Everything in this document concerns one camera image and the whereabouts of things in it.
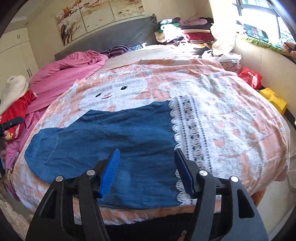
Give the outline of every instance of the wardrobe door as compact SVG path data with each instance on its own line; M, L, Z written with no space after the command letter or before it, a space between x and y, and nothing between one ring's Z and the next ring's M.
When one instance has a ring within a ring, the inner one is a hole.
M18 44L28 42L27 28L20 28L3 34L0 38L0 53Z
M39 68L33 55L31 44L30 42L25 42L20 44L19 46L21 48L22 56L27 66L27 70L29 71L30 76L32 77L39 71Z
M25 76L27 82L30 81L30 74L21 48L17 45L0 53L0 92L5 88L6 81L10 76L19 75Z

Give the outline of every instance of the denim pocket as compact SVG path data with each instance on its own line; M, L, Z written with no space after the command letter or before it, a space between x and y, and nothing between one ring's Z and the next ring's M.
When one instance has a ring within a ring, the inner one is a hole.
M32 148L31 160L43 164L48 163L57 148L58 139L59 136L52 137L40 132Z

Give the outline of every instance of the ceiling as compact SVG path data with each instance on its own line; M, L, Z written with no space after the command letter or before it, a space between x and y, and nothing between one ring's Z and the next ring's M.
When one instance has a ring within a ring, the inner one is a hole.
M34 13L45 0L29 0L22 6L17 12L10 24L6 28L5 32L9 32L15 29L24 28L27 25L28 17Z

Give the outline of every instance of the blue denim garment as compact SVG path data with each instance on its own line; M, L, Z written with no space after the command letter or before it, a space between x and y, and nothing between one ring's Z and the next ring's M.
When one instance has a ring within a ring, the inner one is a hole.
M105 207L147 209L179 206L174 131L166 102L119 112L90 110L67 128L34 135L25 159L32 172L51 183L58 175L80 176L114 148L121 161Z

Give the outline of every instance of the white wall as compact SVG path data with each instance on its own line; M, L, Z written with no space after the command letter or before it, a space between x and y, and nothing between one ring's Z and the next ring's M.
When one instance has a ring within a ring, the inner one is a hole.
M262 85L276 92L296 116L296 64L270 49L237 38L233 52L240 53L242 65L263 76Z
M38 10L38 15L28 24L29 38L32 45L32 50L39 68L43 68L46 64L54 61L54 55L68 45L64 46L59 35L53 14L63 9L67 4L73 0L53 0L50 4L45 5ZM156 14L158 20L181 17L187 20L193 16L200 8L203 8L200 16L211 16L211 9L209 3L203 7L207 0L142 0L145 16ZM123 21L114 22L98 28L94 31L118 24ZM74 43L81 38L92 34L87 33L80 38L72 41Z
M233 0L209 0L214 22L235 21L239 15Z

